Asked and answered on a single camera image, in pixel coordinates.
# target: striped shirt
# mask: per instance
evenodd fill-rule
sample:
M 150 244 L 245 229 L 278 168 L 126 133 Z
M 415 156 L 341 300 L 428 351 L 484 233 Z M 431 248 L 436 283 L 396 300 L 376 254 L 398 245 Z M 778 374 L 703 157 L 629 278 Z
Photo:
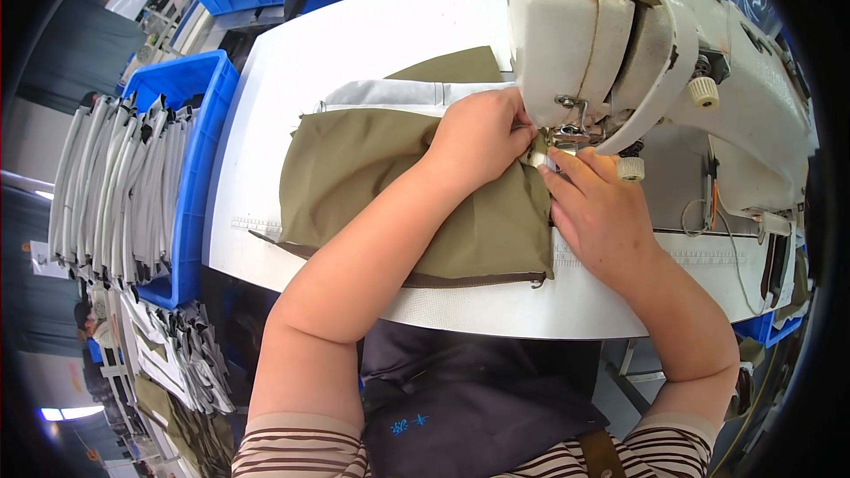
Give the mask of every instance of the striped shirt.
M 619 441 L 611 436 L 628 478 L 705 476 L 717 431 L 695 415 L 643 418 Z M 367 450 L 350 424 L 307 413 L 271 413 L 248 423 L 233 458 L 233 478 L 370 478 Z M 558 443 L 495 478 L 587 478 L 579 442 Z

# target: hand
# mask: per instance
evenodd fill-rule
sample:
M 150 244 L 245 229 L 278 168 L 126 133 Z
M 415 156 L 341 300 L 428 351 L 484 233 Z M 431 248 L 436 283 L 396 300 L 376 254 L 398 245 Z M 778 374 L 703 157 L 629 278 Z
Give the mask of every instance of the hand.
M 502 175 L 535 136 L 519 89 L 485 90 L 445 110 L 422 162 L 472 193 Z
M 655 241 L 640 184 L 617 177 L 616 156 L 584 147 L 575 156 L 549 148 L 567 181 L 546 165 L 539 170 L 552 194 L 552 221 L 581 264 L 623 297 L 654 280 L 666 253 Z

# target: white paper sign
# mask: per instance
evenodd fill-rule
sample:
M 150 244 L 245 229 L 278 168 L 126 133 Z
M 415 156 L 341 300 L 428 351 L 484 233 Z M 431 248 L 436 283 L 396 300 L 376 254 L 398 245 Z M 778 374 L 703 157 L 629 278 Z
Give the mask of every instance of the white paper sign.
M 68 271 L 62 268 L 58 262 L 50 260 L 48 243 L 30 240 L 30 260 L 32 261 L 32 272 L 36 275 L 68 279 Z

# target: sewing machine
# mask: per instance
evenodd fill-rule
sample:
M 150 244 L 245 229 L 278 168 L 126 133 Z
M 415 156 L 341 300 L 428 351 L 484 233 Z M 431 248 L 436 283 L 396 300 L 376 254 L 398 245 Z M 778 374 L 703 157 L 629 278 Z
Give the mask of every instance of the sewing machine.
M 735 4 L 507 3 L 516 80 L 551 145 L 620 154 L 619 175 L 640 181 L 641 138 L 694 126 L 709 134 L 722 206 L 789 234 L 812 154 L 808 93 L 785 49 Z

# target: forearm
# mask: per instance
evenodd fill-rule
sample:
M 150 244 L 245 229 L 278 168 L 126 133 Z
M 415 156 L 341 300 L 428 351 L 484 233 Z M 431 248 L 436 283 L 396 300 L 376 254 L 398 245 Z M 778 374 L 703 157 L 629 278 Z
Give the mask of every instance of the forearm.
M 621 295 L 649 331 L 668 380 L 703 378 L 738 364 L 723 309 L 666 252 L 659 249 L 647 262 L 634 287 Z
M 362 338 L 468 196 L 456 181 L 427 160 L 399 176 L 310 258 L 270 320 L 340 344 Z

